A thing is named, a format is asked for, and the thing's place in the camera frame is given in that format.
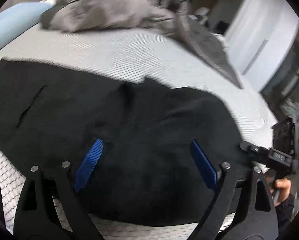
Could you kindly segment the person right hand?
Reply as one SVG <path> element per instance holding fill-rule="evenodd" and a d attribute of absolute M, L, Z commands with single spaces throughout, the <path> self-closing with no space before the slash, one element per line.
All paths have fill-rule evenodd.
<path fill-rule="evenodd" d="M 274 206 L 278 206 L 288 199 L 291 192 L 292 182 L 287 178 L 277 179 L 272 185 L 274 187 L 269 186 L 270 193 L 273 194 L 275 190 L 279 192 L 277 200 L 274 201 Z"/>

